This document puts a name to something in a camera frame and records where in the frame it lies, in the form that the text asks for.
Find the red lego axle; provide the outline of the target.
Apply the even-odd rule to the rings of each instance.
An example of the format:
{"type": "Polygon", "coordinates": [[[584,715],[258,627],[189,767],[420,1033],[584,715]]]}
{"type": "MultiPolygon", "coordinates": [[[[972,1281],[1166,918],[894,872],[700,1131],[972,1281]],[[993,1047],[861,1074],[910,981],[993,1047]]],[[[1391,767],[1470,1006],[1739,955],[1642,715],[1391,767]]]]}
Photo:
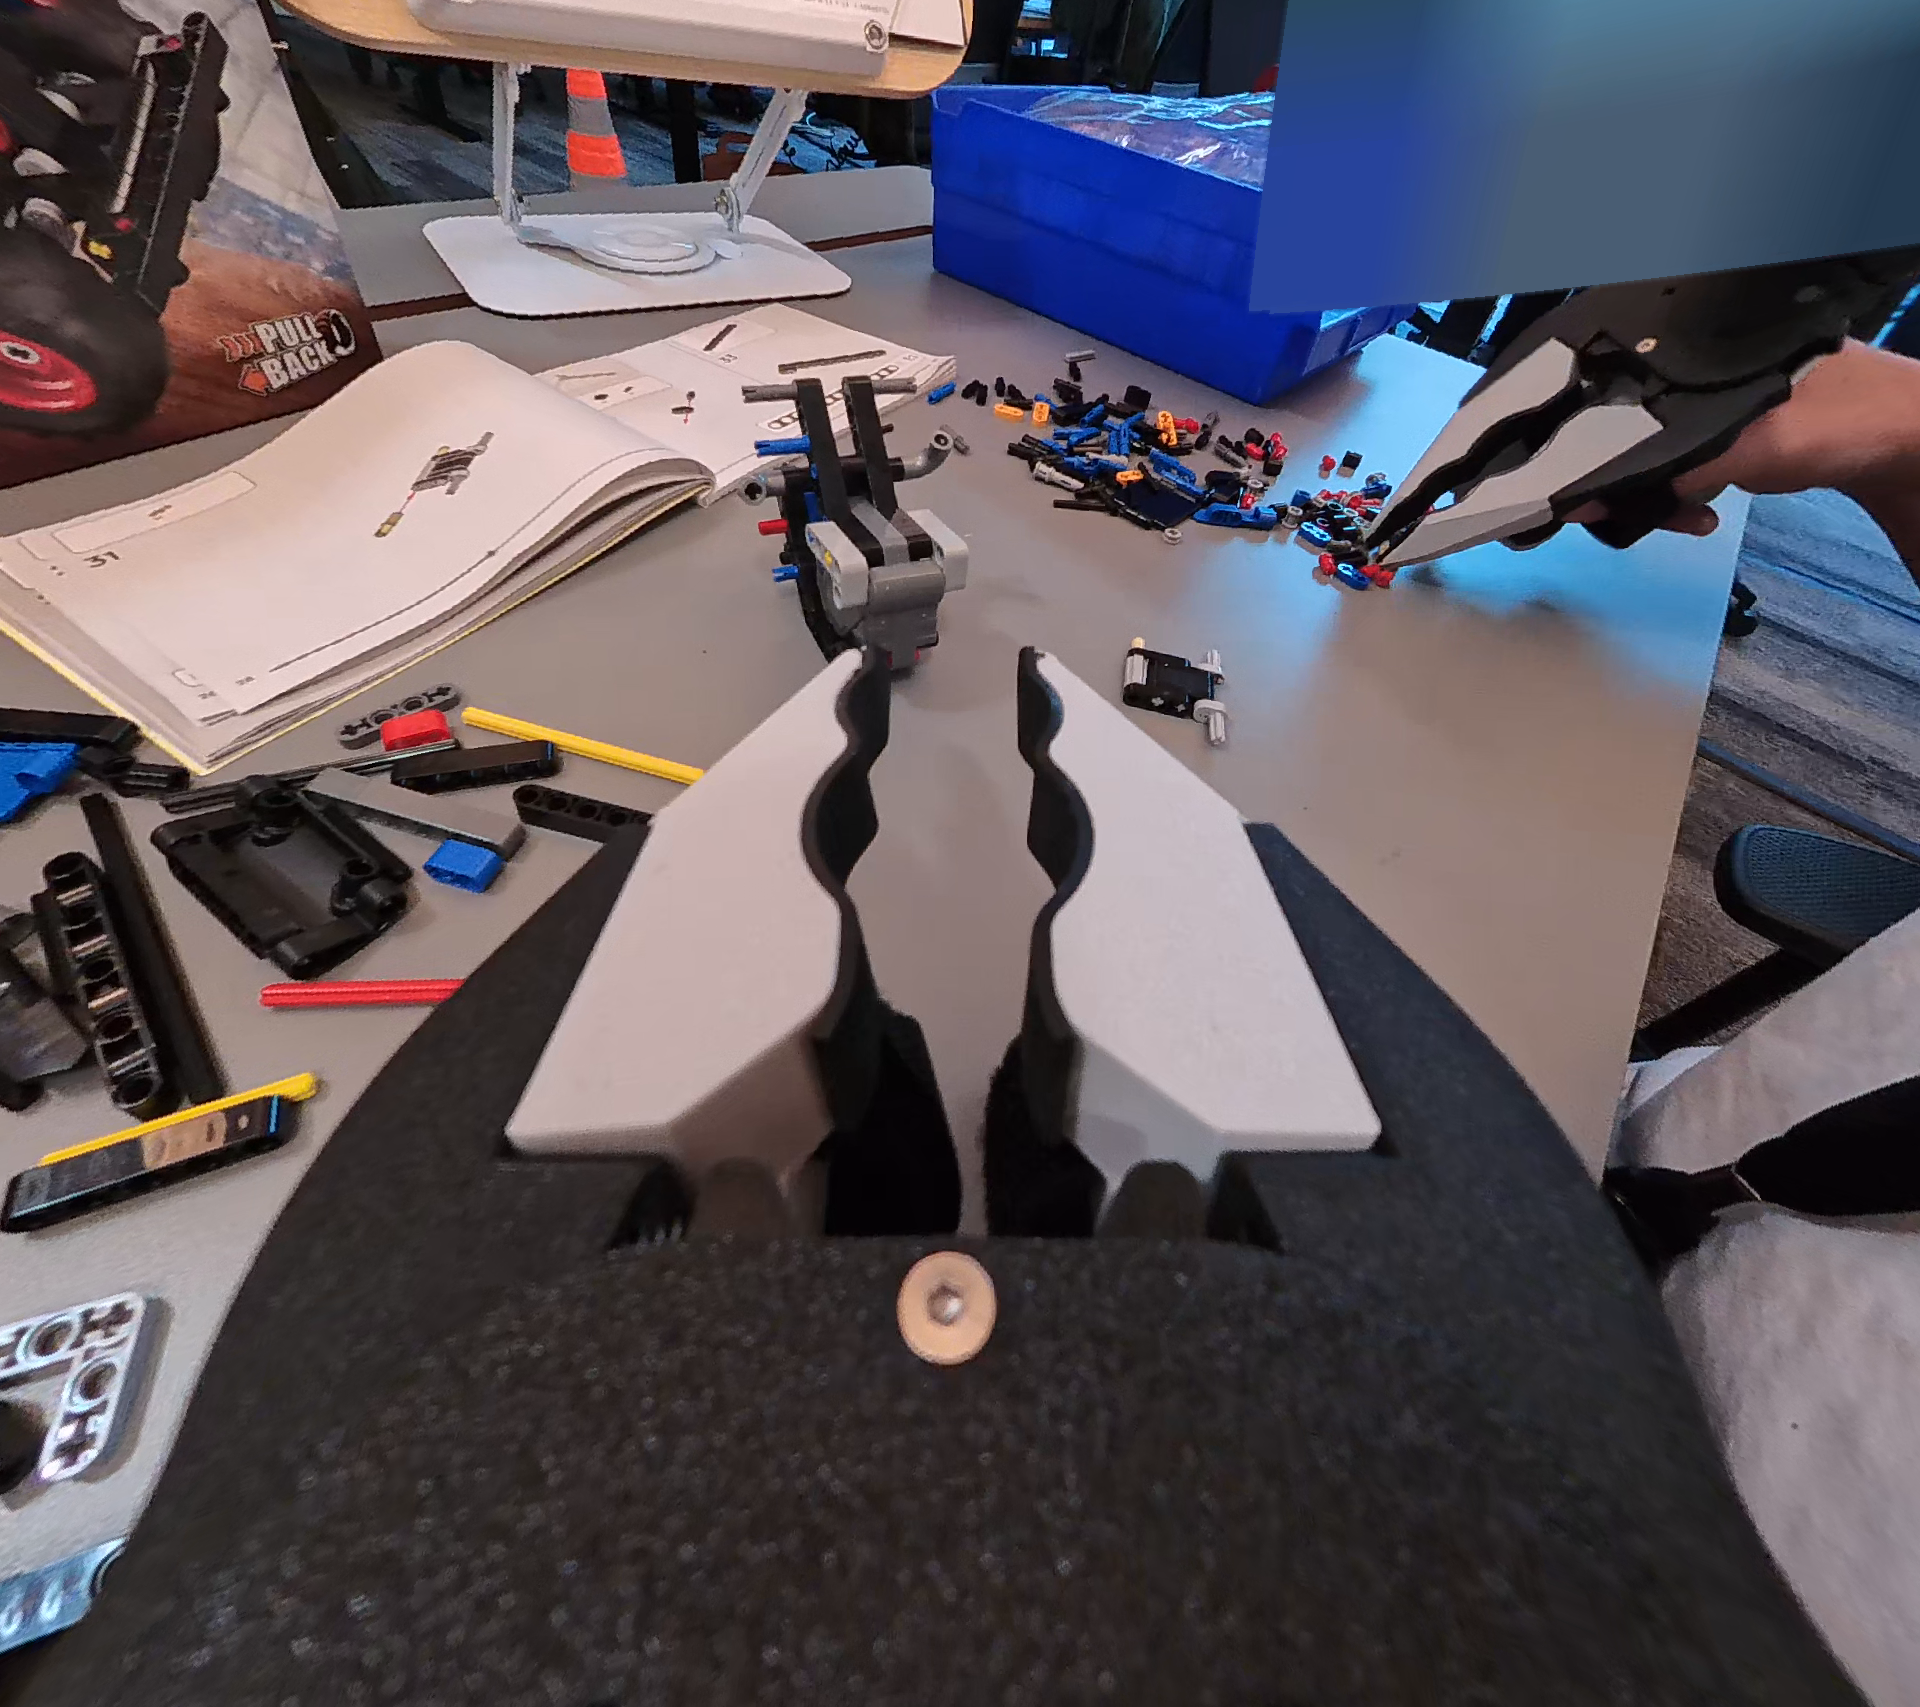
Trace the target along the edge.
{"type": "Polygon", "coordinates": [[[274,981],[258,991],[259,1008],[424,1008],[446,1006],[461,976],[383,976],[383,981],[274,981]]]}

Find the small grey lego beam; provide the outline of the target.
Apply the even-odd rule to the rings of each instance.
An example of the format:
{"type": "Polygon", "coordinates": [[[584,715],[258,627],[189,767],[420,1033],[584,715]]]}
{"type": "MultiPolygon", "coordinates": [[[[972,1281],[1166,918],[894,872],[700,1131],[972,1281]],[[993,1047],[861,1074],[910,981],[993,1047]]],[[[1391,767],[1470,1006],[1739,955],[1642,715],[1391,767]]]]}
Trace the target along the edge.
{"type": "Polygon", "coordinates": [[[388,725],[404,725],[411,715],[453,715],[461,703],[467,703],[461,686],[424,686],[424,688],[404,688],[404,695],[393,695],[393,703],[378,703],[378,708],[342,718],[342,725],[334,725],[334,745],[342,745],[348,757],[362,757],[362,750],[373,750],[373,745],[383,745],[388,725]]]}

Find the lego instruction booklet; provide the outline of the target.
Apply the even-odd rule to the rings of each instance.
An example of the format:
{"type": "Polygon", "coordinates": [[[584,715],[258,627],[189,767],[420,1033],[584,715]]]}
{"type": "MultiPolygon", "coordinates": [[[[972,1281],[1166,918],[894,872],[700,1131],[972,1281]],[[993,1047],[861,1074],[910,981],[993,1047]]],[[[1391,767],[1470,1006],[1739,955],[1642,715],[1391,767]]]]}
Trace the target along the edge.
{"type": "Polygon", "coordinates": [[[898,413],[952,353],[804,306],[519,372],[424,345],[225,469],[0,541],[0,621],[50,672],[215,774],[420,667],[679,507],[761,477],[789,398],[745,388],[876,376],[898,413]]]}

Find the black lego wedge piece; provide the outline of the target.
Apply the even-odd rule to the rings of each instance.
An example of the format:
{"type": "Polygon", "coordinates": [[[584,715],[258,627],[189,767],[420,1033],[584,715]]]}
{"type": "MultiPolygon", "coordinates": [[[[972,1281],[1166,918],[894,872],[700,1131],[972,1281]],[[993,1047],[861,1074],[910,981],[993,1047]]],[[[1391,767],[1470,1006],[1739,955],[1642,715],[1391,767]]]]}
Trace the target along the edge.
{"type": "Polygon", "coordinates": [[[45,1080],[90,1066],[90,1037],[50,989],[35,976],[28,951],[40,929],[28,911],[0,918],[0,1106],[26,1113],[40,1105],[45,1080]]]}

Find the pile of small lego pieces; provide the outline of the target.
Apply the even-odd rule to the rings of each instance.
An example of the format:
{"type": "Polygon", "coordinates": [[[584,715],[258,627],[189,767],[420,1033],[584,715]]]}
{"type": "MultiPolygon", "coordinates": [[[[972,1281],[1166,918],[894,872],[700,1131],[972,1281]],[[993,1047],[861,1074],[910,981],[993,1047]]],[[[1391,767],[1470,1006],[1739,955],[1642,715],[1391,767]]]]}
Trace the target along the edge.
{"type": "Polygon", "coordinates": [[[1093,348],[1051,381],[939,376],[926,405],[983,405],[1011,432],[1011,458],[1051,486],[1058,511],[1113,516],[1158,541],[1192,529],[1294,541],[1315,578],[1384,593],[1380,558],[1391,477],[1359,448],[1323,455],[1307,486],[1287,486],[1287,433],[1228,425],[1226,413],[1158,405],[1157,388],[1095,388],[1093,348]]]}

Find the monster truck lego box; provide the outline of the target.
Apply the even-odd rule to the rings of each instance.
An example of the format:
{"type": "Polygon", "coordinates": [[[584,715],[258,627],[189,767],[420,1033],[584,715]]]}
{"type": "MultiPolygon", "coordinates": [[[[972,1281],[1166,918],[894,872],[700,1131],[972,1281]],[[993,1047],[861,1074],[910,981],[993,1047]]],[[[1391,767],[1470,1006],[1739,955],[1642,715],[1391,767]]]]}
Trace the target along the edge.
{"type": "Polygon", "coordinates": [[[0,0],[0,482],[378,364],[259,0],[0,0]]]}

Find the stacked blue plastic bins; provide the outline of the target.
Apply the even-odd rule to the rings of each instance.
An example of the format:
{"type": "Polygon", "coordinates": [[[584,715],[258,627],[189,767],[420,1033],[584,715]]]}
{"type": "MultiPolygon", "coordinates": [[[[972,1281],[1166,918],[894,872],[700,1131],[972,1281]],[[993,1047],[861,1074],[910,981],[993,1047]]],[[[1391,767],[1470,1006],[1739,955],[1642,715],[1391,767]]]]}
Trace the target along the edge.
{"type": "Polygon", "coordinates": [[[1026,122],[1058,88],[936,93],[936,264],[1132,348],[1235,398],[1418,319],[1418,306],[1260,314],[1260,183],[1026,122]]]}

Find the black curved lego piece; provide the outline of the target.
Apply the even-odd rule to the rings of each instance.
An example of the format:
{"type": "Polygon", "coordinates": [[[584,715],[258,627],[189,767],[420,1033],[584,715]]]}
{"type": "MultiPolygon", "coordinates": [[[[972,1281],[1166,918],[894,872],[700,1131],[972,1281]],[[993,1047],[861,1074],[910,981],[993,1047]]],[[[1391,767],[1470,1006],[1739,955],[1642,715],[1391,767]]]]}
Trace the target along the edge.
{"type": "Polygon", "coordinates": [[[76,745],[94,759],[127,759],[141,750],[141,725],[121,715],[0,708],[0,745],[76,745]]]}

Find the small black lego assembly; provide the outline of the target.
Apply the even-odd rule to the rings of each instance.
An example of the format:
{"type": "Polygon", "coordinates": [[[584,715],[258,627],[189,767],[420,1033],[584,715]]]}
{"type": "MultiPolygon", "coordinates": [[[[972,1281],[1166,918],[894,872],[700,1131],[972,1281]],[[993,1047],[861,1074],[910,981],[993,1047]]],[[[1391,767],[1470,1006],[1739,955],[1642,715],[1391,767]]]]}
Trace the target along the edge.
{"type": "Polygon", "coordinates": [[[1214,750],[1228,745],[1228,715],[1226,715],[1219,686],[1226,686],[1219,650],[1192,662],[1192,656],[1157,650],[1145,636],[1124,642],[1122,703],[1150,708],[1150,715],[1195,718],[1214,750]]]}

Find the clear bag of lego pieces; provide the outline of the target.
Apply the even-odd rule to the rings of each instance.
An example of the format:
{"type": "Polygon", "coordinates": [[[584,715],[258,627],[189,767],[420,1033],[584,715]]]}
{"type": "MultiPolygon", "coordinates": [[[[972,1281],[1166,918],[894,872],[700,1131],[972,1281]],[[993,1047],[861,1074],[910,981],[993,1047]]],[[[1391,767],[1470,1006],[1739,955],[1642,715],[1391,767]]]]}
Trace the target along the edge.
{"type": "Polygon", "coordinates": [[[1267,183],[1273,102],[1276,93],[1150,100],[1061,88],[1026,102],[1026,122],[1110,139],[1122,151],[1200,169],[1214,181],[1267,183]]]}

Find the partly built lego model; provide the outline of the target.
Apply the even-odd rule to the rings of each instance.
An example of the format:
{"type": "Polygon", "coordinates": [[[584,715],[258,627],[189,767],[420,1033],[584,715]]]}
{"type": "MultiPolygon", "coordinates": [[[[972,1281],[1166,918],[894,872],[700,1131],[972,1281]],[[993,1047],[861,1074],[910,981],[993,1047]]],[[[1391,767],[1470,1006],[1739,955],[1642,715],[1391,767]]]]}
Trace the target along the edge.
{"type": "Polygon", "coordinates": [[[773,482],[745,494],[777,498],[761,534],[782,534],[777,578],[795,578],[804,634],[822,656],[876,650],[894,672],[939,642],[939,597],[961,593],[967,548],[936,511],[903,511],[898,482],[945,462],[939,432],[919,458],[889,455],[882,396],[919,396],[910,376],[844,376],[851,455],[837,448],[832,396],[818,376],[745,381],[745,398],[795,398],[798,433],[757,443],[757,455],[798,455],[773,482]]]}

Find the dark grey lego beam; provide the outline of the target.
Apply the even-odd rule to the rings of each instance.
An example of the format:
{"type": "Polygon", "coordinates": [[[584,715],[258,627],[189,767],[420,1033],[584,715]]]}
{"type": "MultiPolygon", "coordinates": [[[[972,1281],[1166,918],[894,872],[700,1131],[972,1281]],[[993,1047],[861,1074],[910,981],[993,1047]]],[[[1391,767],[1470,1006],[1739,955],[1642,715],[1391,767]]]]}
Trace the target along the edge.
{"type": "Polygon", "coordinates": [[[523,843],[529,843],[519,815],[492,815],[492,806],[453,799],[453,795],[420,795],[420,792],[398,792],[388,777],[352,777],[352,774],[334,774],[334,767],[310,777],[302,799],[325,799],[325,806],[342,806],[352,818],[388,824],[388,831],[420,831],[432,843],[468,843],[468,845],[490,845],[501,861],[519,861],[523,843]]]}

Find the black office chair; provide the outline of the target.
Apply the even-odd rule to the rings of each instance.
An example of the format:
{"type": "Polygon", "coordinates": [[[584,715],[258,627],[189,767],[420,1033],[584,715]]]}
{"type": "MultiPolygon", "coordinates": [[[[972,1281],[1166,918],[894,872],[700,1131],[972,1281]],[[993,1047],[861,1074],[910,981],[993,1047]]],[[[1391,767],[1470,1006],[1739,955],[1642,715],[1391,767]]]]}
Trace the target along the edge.
{"type": "Polygon", "coordinates": [[[1670,1017],[1638,1026],[1630,1062],[1706,1047],[1795,997],[1920,907],[1920,867],[1885,845],[1747,824],[1717,845],[1717,907],[1769,951],[1670,1017]]]}

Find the black lego frame piece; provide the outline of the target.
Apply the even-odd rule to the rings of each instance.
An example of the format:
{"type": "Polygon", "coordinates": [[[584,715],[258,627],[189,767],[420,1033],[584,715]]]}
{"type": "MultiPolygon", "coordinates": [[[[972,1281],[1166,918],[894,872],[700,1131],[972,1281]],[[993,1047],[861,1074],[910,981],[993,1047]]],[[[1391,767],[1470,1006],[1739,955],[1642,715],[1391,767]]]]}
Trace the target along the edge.
{"type": "Polygon", "coordinates": [[[411,911],[411,867],[342,799],[242,777],[238,799],[152,831],[168,872],[293,981],[329,976],[411,911]]]}

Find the black holed lego beam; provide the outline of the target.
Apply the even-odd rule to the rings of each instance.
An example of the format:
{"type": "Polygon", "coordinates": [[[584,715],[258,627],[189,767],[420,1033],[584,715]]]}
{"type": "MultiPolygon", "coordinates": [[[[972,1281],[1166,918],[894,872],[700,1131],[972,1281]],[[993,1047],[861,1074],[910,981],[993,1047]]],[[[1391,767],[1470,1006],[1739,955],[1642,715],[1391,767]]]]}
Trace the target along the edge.
{"type": "Polygon", "coordinates": [[[159,1033],[143,1019],[121,929],[113,918],[105,872],[94,853],[61,853],[40,872],[35,932],[45,955],[50,997],[90,1037],[113,1105],[127,1118],[174,1113],[182,1092],[165,1066],[159,1033]]]}

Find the long black lego beam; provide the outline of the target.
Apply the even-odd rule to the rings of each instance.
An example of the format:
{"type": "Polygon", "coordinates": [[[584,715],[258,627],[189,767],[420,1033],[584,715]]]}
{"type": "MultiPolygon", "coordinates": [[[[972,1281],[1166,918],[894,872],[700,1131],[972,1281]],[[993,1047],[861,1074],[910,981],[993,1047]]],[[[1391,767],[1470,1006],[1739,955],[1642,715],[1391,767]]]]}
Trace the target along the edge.
{"type": "Polygon", "coordinates": [[[134,1006],[152,1026],[165,1080],[182,1105],[215,1105],[225,1096],[218,1056],[208,1047],[201,1008],[189,997],[189,981],[182,972],[182,951],[168,941],[168,924],[159,911],[143,861],[134,853],[134,838],[121,824],[121,806],[113,795],[80,795],[80,818],[105,872],[105,907],[121,941],[121,955],[134,972],[134,1006]]]}

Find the person's right hand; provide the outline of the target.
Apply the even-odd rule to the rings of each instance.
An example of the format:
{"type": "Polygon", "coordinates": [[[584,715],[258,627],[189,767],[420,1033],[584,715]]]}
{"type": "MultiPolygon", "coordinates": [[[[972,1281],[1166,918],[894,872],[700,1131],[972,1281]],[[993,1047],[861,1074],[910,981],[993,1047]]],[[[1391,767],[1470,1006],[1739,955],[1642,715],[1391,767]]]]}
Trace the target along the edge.
{"type": "Polygon", "coordinates": [[[1795,396],[1752,419],[1730,455],[1679,477],[1670,534],[1710,534],[1717,494],[1831,486],[1920,566],[1920,364],[1890,348],[1847,345],[1795,396]]]}

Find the person's grey clothing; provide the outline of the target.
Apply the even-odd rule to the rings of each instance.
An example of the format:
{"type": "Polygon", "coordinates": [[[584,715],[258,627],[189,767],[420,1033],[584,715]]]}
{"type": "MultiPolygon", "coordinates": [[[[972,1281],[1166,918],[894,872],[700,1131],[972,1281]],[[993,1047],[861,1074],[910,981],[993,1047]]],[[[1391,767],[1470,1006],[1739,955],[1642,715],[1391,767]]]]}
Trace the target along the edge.
{"type": "MultiPolygon", "coordinates": [[[[1638,1062],[1616,1164],[1717,1164],[1914,1080],[1920,918],[1730,1047],[1638,1062]]],[[[1664,1281],[1739,1503],[1869,1699],[1920,1699],[1920,1243],[1914,1220],[1739,1207],[1664,1281]]]]}

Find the short black lego beam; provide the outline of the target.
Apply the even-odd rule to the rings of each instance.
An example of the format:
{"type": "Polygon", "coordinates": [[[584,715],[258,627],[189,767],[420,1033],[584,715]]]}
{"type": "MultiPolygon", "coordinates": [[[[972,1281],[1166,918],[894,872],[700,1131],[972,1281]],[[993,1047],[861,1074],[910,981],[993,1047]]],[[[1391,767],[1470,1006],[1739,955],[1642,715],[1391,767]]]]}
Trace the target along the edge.
{"type": "Polygon", "coordinates": [[[658,824],[658,815],[590,799],[558,782],[519,782],[513,799],[529,831],[562,831],[597,845],[622,838],[645,838],[658,824]]]}
{"type": "Polygon", "coordinates": [[[550,738],[536,745],[482,745],[482,750],[436,750],[420,759],[393,759],[393,792],[411,795],[468,795],[468,792],[513,792],[513,782],[543,782],[562,774],[562,750],[550,738]]]}

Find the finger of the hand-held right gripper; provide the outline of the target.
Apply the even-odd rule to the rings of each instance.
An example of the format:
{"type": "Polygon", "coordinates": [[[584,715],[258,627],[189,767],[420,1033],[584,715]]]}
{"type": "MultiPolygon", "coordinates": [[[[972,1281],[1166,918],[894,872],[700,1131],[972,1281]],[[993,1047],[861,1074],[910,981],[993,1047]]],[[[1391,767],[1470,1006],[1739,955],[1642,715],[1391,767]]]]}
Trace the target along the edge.
{"type": "Polygon", "coordinates": [[[1374,520],[1374,565],[1435,565],[1498,548],[1552,520],[1552,498],[1585,486],[1615,458],[1650,448],[1659,419],[1650,405],[1526,405],[1470,398],[1418,458],[1374,520]]]}
{"type": "Polygon", "coordinates": [[[1547,398],[1561,398],[1565,413],[1585,398],[1585,376],[1577,376],[1577,353],[1565,348],[1565,345],[1541,345],[1541,348],[1526,348],[1519,353],[1519,364],[1510,364],[1510,372],[1498,372],[1498,376],[1482,376],[1470,396],[1462,396],[1462,405],[1470,398],[1500,398],[1500,413],[1526,413],[1526,405],[1547,405],[1547,398]]]}

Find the grey lego frame piece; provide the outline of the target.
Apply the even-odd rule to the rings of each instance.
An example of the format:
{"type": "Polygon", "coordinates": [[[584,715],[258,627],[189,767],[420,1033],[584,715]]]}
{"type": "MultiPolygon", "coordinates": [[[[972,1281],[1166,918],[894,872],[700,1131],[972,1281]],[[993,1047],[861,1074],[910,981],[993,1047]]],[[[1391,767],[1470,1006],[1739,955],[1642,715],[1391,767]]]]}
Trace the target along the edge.
{"type": "Polygon", "coordinates": [[[9,1319],[0,1328],[8,1492],[101,1480],[127,1431],[143,1355],[143,1292],[9,1319]]]}

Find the orange traffic cone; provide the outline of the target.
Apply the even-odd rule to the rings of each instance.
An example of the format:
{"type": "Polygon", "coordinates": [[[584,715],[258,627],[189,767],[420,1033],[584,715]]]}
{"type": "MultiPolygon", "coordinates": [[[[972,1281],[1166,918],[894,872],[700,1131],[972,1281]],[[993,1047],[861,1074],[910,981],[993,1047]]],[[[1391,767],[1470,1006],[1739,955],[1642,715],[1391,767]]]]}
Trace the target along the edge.
{"type": "Polygon", "coordinates": [[[603,68],[562,68],[569,88],[569,183],[622,183],[628,151],[608,113],[603,68]]]}

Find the wooden document stand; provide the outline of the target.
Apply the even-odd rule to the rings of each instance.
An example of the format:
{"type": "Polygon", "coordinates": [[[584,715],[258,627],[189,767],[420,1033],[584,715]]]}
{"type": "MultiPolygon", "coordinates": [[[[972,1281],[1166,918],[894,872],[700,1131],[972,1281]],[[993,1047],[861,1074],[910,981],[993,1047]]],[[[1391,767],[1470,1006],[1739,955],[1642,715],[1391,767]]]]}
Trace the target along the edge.
{"type": "Polygon", "coordinates": [[[920,100],[956,61],[961,48],[894,40],[862,75],[804,61],[735,61],[700,35],[694,54],[622,54],[569,40],[492,40],[492,35],[436,35],[404,0],[277,0],[282,11],[320,22],[334,40],[398,54],[398,55],[468,55],[492,61],[492,205],[501,216],[432,223],[432,249],[453,264],[467,293],[492,314],[550,319],[550,314],[635,314],[635,306],[688,306],[688,304],[789,304],[837,293],[846,277],[818,264],[789,234],[757,223],[748,205],[773,176],[782,134],[798,122],[804,93],[876,93],[920,100]],[[658,81],[731,81],[773,88],[761,134],[731,181],[707,183],[707,206],[687,216],[529,216],[513,181],[519,134],[519,68],[608,68],[658,81]]]}

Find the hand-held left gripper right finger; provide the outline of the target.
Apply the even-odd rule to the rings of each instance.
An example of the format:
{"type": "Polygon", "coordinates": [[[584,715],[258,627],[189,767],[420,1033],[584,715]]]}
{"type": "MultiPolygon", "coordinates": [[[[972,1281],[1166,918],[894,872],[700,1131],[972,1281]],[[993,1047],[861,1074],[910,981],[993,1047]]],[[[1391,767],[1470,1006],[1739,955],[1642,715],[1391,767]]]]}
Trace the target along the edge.
{"type": "Polygon", "coordinates": [[[1051,883],[1018,1033],[1018,1233],[1093,1234],[1137,1175],[1204,1211],[1228,1157],[1374,1152],[1245,818],[1040,642],[1018,745],[1051,883]]]}

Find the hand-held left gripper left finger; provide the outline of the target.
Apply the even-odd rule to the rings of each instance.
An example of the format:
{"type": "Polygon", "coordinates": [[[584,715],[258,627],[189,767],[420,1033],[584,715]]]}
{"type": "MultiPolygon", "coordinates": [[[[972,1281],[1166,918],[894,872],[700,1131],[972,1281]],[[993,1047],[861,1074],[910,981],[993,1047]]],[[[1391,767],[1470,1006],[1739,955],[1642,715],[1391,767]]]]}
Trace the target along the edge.
{"type": "Polygon", "coordinates": [[[846,878],[889,718],[889,662],[846,650],[658,815],[513,1106],[519,1157],[663,1157],[694,1197],[745,1162],[795,1233],[832,1226],[818,1152],[882,1066],[846,878]]]}

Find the yellow lego axle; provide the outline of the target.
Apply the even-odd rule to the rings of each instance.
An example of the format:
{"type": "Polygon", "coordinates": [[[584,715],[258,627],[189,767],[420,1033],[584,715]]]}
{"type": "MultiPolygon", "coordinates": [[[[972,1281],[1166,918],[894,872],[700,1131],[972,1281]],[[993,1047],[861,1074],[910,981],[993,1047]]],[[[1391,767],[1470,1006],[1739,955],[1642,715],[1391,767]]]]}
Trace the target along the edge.
{"type": "Polygon", "coordinates": [[[579,738],[579,732],[562,732],[562,725],[543,725],[543,718],[519,718],[519,715],[492,715],[492,708],[461,708],[461,718],[477,725],[477,732],[492,732],[492,738],[550,745],[562,757],[622,767],[622,774],[645,774],[645,777],[663,777],[663,782],[694,782],[700,777],[700,767],[688,767],[688,759],[663,759],[663,757],[603,745],[603,738],[579,738]]]}
{"type": "Polygon", "coordinates": [[[90,1144],[63,1144],[50,1157],[40,1157],[35,1164],[61,1164],[61,1162],[76,1162],[76,1157],[94,1157],[94,1152],[113,1152],[113,1144],[134,1144],[134,1138],[152,1138],[152,1131],[168,1131],[168,1126],[184,1126],[184,1118],[208,1118],[208,1113],[225,1113],[225,1106],[242,1106],[258,1096],[293,1096],[293,1105],[310,1105],[320,1096],[325,1080],[320,1074],[282,1074],[282,1080],[269,1080],[269,1085],[250,1085],[250,1092],[230,1092],[230,1096],[208,1096],[208,1105],[184,1105],[174,1113],[159,1113],[159,1118],[141,1118],[141,1126],[121,1126],[121,1131],[105,1131],[105,1138],[90,1138],[90,1144]]]}

